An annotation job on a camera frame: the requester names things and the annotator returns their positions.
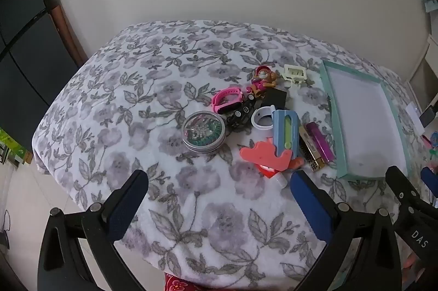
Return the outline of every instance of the purple lighter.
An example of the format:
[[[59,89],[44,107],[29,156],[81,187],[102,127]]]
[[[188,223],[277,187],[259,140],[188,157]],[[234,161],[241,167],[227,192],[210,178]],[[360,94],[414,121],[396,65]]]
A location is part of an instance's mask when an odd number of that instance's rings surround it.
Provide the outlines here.
[[[315,142],[316,149],[318,149],[324,161],[326,163],[328,163],[329,161],[333,161],[335,159],[335,156],[330,150],[330,146],[325,141],[324,136],[319,131],[318,125],[315,122],[310,122],[306,124],[305,128]]]

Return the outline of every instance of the black toy car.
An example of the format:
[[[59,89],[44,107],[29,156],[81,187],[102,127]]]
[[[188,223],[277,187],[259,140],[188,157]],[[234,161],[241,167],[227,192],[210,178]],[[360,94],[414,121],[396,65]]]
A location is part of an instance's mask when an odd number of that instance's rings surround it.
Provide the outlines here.
[[[240,128],[249,122],[254,112],[254,106],[257,99],[253,94],[249,94],[239,109],[235,110],[231,116],[226,119],[227,125],[231,129]]]

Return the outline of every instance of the floral bedspread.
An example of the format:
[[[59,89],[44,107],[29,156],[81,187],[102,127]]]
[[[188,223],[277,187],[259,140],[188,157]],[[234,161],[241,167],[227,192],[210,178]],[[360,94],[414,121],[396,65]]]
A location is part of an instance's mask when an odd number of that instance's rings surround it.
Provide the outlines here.
[[[185,117],[209,109],[218,90],[245,88],[257,66],[281,71],[284,64],[297,64],[307,69],[300,88],[277,81],[289,92],[286,106],[301,123],[316,121],[335,151],[319,75],[322,59],[385,81],[409,147],[412,182],[428,200],[419,179],[426,151],[404,110],[410,100],[397,75],[337,45],[246,23],[169,21],[126,28],[58,95],[33,138],[36,162],[84,209],[105,201],[132,171],[143,169],[149,191],[124,245],[197,284],[288,290],[325,243],[312,233],[289,187],[280,193],[240,158],[239,149],[254,144],[251,127],[232,132],[208,155],[188,151],[179,129]],[[335,163],[317,173],[304,170],[335,202],[372,213],[384,207],[393,218],[398,213],[384,181],[338,180]],[[406,257],[407,246],[399,247]]]

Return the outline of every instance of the cabinet door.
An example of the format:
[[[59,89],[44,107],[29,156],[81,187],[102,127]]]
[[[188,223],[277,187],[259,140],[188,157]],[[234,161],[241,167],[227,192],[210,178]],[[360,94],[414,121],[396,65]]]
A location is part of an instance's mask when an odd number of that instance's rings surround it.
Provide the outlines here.
[[[32,151],[33,133],[48,109],[6,55],[0,61],[0,127]]]
[[[77,71],[49,14],[32,25],[10,52],[49,105]]]
[[[44,8],[43,0],[0,0],[0,25],[6,43]]]

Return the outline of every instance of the dark cabinet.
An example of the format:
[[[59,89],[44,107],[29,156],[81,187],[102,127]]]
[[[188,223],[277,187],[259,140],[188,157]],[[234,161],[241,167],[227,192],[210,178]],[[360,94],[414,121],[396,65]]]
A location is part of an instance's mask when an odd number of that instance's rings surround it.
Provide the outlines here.
[[[0,127],[32,151],[33,133],[48,109],[6,55],[0,63]]]
[[[41,119],[80,65],[70,54],[62,10],[50,5],[0,0],[0,127],[29,151]]]
[[[43,0],[0,0],[0,29],[5,42],[44,8]]]
[[[32,25],[10,52],[27,79],[48,103],[55,100],[77,71],[49,14]]]

